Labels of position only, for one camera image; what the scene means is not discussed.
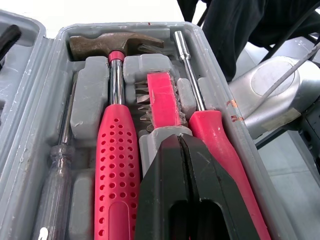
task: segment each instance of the red screwdriver handle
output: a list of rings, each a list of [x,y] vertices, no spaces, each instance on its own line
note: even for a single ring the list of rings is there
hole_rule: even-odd
[[[215,110],[196,111],[190,118],[189,127],[192,134],[204,142],[212,156],[235,181],[260,239],[270,240],[267,226],[245,170],[225,134],[221,112]]]
[[[110,105],[96,143],[95,240],[134,239],[139,185],[137,135],[130,111],[124,105]]]

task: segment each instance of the white surface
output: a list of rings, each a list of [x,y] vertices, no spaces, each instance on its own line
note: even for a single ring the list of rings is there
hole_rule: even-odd
[[[184,21],[177,0],[3,0],[0,8],[38,20],[48,38],[72,24]]]

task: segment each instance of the claw hammer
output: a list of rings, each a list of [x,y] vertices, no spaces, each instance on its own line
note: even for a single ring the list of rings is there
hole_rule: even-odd
[[[136,130],[125,106],[125,56],[151,53],[140,46],[164,47],[164,41],[133,32],[104,33],[97,38],[72,36],[74,60],[106,56],[110,64],[110,105],[105,109],[96,143],[94,239],[133,240],[140,186]]]

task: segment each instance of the red handle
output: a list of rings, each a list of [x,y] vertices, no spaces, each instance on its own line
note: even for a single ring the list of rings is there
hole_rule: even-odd
[[[267,226],[261,215],[242,163],[229,142],[220,111],[196,111],[190,118],[192,134],[201,139],[210,153],[235,181],[260,239],[270,240]]]
[[[140,170],[136,130],[129,109],[108,106],[96,143],[94,239],[133,240]]]

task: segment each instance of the hammer handle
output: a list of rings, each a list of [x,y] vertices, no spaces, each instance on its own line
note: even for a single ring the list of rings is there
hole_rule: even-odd
[[[133,240],[140,186],[136,130],[128,107],[108,106],[96,144],[94,239]]]

